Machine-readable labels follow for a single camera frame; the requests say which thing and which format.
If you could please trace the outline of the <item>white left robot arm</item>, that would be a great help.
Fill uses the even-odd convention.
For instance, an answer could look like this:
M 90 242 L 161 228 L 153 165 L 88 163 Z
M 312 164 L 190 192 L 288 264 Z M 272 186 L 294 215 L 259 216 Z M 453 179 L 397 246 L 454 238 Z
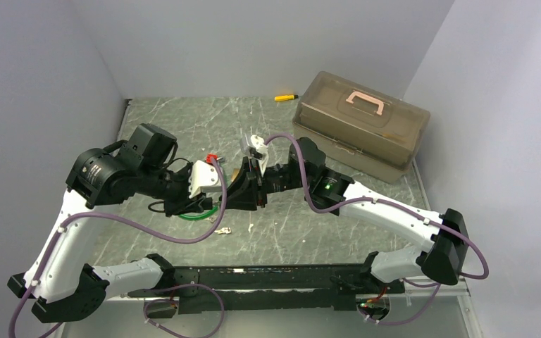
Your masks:
M 139 290 L 163 296 L 173 289 L 175 268 L 156 253 L 113 266 L 92 266 L 87 259 L 107 220 L 146 230 L 112 212 L 136 194 L 162 202 L 166 216 L 172 216 L 212 207 L 204 193 L 208 188 L 226 190 L 215 159 L 172 171 L 177 149 L 171 133 L 142 123 L 129 139 L 78 156 L 46 244 L 30 269 L 8 281 L 22 302 L 34 301 L 32 314 L 40 322 L 75 322 L 115 296 Z

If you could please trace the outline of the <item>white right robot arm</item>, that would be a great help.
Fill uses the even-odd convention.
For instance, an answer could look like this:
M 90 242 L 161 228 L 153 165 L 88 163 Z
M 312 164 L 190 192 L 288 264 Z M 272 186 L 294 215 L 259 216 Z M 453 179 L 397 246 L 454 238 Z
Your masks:
M 227 209 L 255 211 L 266 206 L 269 194 L 303 189 L 312 211 L 368 221 L 411 243 L 407 249 L 368 255 L 359 275 L 366 291 L 420 275 L 440 284 L 458 283 L 468 250 L 462 214 L 453 209 L 439 214 L 389 199 L 327 168 L 325 154 L 311 139 L 284 137 L 292 143 L 288 162 L 274 166 L 268 165 L 264 139 L 242 139 L 245 157 L 224 198 Z

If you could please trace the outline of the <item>green cable lock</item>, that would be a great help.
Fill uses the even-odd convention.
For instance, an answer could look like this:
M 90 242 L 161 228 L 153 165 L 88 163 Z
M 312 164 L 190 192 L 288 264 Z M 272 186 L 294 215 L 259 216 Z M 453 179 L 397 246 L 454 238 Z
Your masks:
M 202 213 L 202 214 L 198 214 L 198 215 L 187 215 L 187 214 L 182 214 L 182 215 L 179 215 L 178 217 L 183 219 L 183 220 L 188 220 L 188 221 L 198 221 L 198 220 L 205 220 L 207 218 L 210 218 L 212 215 L 214 215 L 215 213 L 217 212 L 216 209 L 213 209 L 213 210 L 210 210 L 210 211 L 207 211 L 205 213 Z

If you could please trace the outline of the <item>silver key bunch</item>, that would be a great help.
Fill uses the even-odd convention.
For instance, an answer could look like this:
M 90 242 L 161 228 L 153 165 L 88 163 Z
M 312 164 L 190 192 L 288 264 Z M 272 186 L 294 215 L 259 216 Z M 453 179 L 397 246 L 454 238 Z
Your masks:
M 220 229 L 217 229 L 215 231 L 215 233 L 217 233 L 217 234 L 231 234 L 232 230 L 231 230 L 230 227 L 222 227 Z

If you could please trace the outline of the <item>brass padlock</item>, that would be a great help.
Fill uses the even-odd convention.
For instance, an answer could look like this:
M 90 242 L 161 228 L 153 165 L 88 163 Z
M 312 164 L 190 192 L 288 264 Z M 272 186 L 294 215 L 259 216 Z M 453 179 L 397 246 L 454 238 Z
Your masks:
M 237 179 L 237 177 L 240 175 L 240 173 L 241 173 L 241 170 L 239 168 L 235 168 L 232 172 L 230 181 L 234 182 Z

